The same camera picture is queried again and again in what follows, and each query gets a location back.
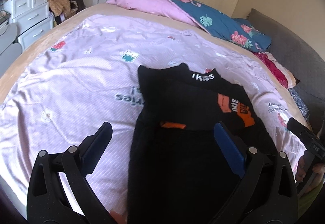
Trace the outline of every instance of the door handle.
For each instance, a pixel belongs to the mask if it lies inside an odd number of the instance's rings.
[[[39,33],[34,34],[33,37],[36,37],[37,35],[40,35],[44,30],[41,30]]]
[[[23,4],[20,4],[20,5],[18,5],[17,7],[19,8],[19,7],[24,6],[24,5],[26,5],[26,4],[27,4],[27,2],[24,2]]]
[[[27,20],[30,21],[31,19],[36,18],[37,16],[38,16],[38,13],[35,16],[28,18]]]

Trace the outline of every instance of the mattress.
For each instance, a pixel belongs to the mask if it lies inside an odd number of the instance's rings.
[[[216,68],[223,78],[243,85],[295,170],[304,149],[285,121],[292,116],[307,124],[290,93],[256,56],[182,22],[99,4],[44,35],[0,79],[0,176],[26,205],[37,152],[63,152],[109,121],[112,143],[87,180],[108,210],[123,214],[128,152],[143,104],[137,67],[167,68],[181,62],[201,73]],[[61,179],[74,210],[81,212]]]

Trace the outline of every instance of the blue gripper pad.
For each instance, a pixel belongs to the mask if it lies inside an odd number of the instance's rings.
[[[245,174],[245,158],[220,123],[214,126],[213,134],[230,169],[242,179]]]

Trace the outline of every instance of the green sleeve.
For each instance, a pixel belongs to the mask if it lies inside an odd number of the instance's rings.
[[[318,194],[320,193],[323,187],[323,182],[321,182],[316,188],[304,194],[300,199],[298,199],[298,218],[300,218],[307,209],[311,206],[314,202]]]

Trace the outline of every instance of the white chest of drawers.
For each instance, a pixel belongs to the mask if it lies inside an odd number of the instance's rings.
[[[9,23],[17,25],[17,41],[23,51],[53,28],[48,0],[8,0],[4,9],[11,14]]]

